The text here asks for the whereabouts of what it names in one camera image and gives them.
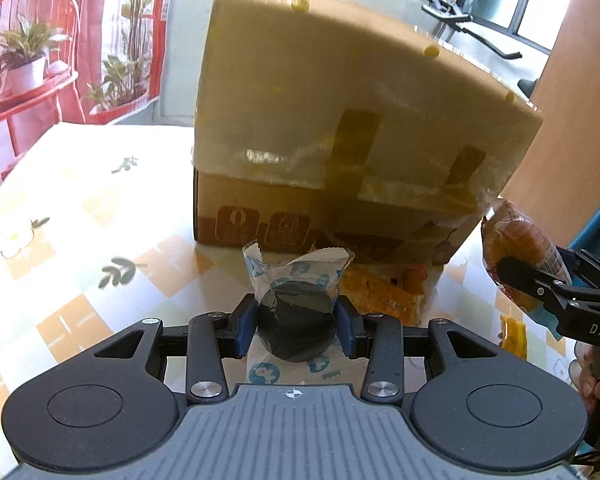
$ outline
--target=yellow snack packet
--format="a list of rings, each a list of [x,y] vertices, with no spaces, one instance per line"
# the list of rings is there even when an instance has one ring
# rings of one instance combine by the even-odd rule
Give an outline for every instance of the yellow snack packet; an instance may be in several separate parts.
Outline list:
[[[420,322],[423,296],[403,290],[356,266],[347,267],[338,286],[340,293],[349,298],[360,314],[382,312],[397,317],[408,326]]]
[[[500,315],[501,346],[526,361],[526,326],[512,317]]]

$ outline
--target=cardboard box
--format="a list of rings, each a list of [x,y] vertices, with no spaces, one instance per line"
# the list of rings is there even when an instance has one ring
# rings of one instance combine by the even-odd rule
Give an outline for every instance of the cardboard box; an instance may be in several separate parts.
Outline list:
[[[196,239],[448,261],[541,124],[484,67],[345,0],[215,0]]]

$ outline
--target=round pad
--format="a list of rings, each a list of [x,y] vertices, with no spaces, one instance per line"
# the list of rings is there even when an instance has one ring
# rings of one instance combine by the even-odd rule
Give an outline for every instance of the round pad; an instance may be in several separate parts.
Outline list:
[[[570,458],[587,425],[578,394],[515,356],[458,360],[426,383],[411,420],[441,455],[490,471]]]
[[[498,428],[518,428],[542,412],[540,399],[519,386],[492,384],[472,391],[466,398],[469,412],[481,422]]]
[[[109,422],[122,409],[116,390],[83,384],[56,393],[46,406],[56,422],[71,428],[91,428]]]
[[[2,427],[21,462],[89,472],[155,449],[178,418],[173,393],[134,359],[79,354],[7,399]]]

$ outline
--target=metal screw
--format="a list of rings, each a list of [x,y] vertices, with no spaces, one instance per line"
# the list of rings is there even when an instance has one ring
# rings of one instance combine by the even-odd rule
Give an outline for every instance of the metal screw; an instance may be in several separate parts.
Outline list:
[[[191,393],[196,397],[215,397],[222,393],[222,386],[213,381],[199,381],[191,387]]]
[[[376,381],[367,386],[366,390],[374,397],[392,397],[398,393],[398,386],[388,381]]]

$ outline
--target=table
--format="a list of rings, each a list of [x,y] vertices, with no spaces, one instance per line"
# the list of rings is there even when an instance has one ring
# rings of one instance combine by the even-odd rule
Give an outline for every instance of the table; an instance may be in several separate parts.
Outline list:
[[[192,128],[60,123],[7,177],[0,187],[0,410],[23,382],[139,319],[186,324],[203,312],[230,312],[251,292],[240,250],[193,240],[192,141]],[[117,272],[103,266],[131,273],[128,283],[113,285]],[[484,271],[476,230],[437,280],[423,321],[446,317],[497,341],[501,312],[523,319]],[[524,319],[529,360],[568,380],[573,343],[555,342]],[[262,368],[257,350],[225,361],[230,388],[247,377],[276,382],[275,374],[254,373]],[[424,381],[422,363],[405,362],[413,391]],[[323,365],[309,364],[303,377],[342,381],[325,378]],[[184,390],[184,358],[170,358],[165,383]],[[0,429],[0,478],[14,466]]]

